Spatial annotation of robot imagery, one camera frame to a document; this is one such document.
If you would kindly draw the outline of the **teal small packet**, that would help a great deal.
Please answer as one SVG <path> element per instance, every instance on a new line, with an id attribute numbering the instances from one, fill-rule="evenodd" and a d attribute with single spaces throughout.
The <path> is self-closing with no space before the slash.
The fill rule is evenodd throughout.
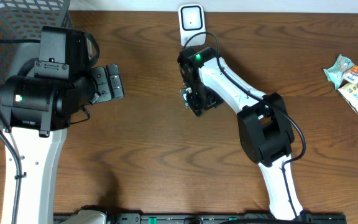
<path id="1" fill-rule="evenodd" d="M 339 54 L 334 65 L 328 69 L 323 69 L 324 74 L 326 75 L 328 81 L 334 84 L 334 89 L 337 90 L 343 81 L 343 74 L 355 64 L 351 59 Z"/>

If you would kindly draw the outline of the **orange small box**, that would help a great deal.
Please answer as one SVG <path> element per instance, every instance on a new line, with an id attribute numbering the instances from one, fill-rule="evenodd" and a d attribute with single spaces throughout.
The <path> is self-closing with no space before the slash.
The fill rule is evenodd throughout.
<path id="1" fill-rule="evenodd" d="M 358 85 L 358 66 L 355 65 L 345 71 L 342 75 L 342 78 L 349 83 Z"/>

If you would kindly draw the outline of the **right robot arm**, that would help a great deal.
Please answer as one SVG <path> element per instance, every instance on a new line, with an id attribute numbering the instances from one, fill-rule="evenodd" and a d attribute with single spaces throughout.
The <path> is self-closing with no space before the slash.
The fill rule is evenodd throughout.
<path id="1" fill-rule="evenodd" d="M 233 72 L 217 50 L 180 51 L 177 62 L 186 86 L 184 101 L 196 116 L 227 103 L 237 116 L 239 139 L 246 156 L 262 172 L 269 210 L 279 220 L 300 220 L 301 206 L 290 164 L 294 132 L 299 127 L 289 117 L 283 98 L 259 91 Z"/>

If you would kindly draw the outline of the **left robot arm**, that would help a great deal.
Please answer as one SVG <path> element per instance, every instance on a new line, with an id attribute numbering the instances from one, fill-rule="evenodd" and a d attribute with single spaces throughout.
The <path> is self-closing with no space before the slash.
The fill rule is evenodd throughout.
<path id="1" fill-rule="evenodd" d="M 99 46 L 91 34 L 45 26 L 39 44 L 38 57 L 0 88 L 3 223 L 53 223 L 58 162 L 71 116 L 124 96 L 117 65 L 96 66 Z"/>

